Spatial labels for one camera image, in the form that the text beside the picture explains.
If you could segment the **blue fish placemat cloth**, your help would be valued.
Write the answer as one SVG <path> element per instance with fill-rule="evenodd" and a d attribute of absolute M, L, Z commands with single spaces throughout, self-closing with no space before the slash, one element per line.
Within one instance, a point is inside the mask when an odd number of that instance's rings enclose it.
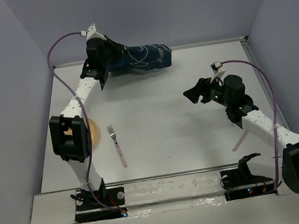
<path fill-rule="evenodd" d="M 164 44 L 128 46 L 109 64 L 108 72 L 152 71 L 171 67 L 173 50 Z"/>

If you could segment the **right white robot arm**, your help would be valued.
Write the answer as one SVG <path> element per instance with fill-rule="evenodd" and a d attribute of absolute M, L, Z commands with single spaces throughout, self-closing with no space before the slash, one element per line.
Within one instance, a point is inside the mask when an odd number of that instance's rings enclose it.
<path fill-rule="evenodd" d="M 240 76 L 228 75 L 221 84 L 211 78 L 201 78 L 183 95 L 194 104 L 213 101 L 223 105 L 232 123 L 272 146 L 275 153 L 281 153 L 282 179 L 292 192 L 299 194 L 299 134 L 267 117 L 245 89 Z"/>

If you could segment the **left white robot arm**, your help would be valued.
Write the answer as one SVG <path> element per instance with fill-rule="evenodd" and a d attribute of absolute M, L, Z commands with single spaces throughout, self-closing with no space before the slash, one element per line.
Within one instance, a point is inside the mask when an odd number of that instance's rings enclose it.
<path fill-rule="evenodd" d="M 53 151 L 74 171 L 80 183 L 83 200 L 95 207 L 106 207 L 107 190 L 103 178 L 92 164 L 92 127 L 88 113 L 92 103 L 106 84 L 109 66 L 124 52 L 124 45 L 107 36 L 86 42 L 84 62 L 76 90 L 71 90 L 68 107 L 50 117 L 49 127 Z"/>

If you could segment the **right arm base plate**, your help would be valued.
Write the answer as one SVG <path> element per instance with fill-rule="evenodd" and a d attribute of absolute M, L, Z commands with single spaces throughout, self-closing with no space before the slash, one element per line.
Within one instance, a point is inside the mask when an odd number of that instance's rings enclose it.
<path fill-rule="evenodd" d="M 277 193 L 274 190 L 272 178 L 253 175 L 247 165 L 251 159 L 260 155 L 260 153 L 245 155 L 238 161 L 237 167 L 220 172 L 221 179 L 219 182 L 224 189 L 226 201 Z"/>

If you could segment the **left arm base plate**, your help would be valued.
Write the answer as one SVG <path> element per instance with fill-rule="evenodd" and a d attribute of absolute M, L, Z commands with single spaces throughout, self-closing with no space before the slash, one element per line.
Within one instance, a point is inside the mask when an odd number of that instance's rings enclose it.
<path fill-rule="evenodd" d="M 95 197 L 90 192 L 76 190 L 70 197 L 75 201 L 75 222 L 88 223 L 103 220 L 114 220 L 128 216 L 125 204 L 125 190 L 123 186 L 106 189 L 106 197 L 100 198 L 96 192 Z"/>

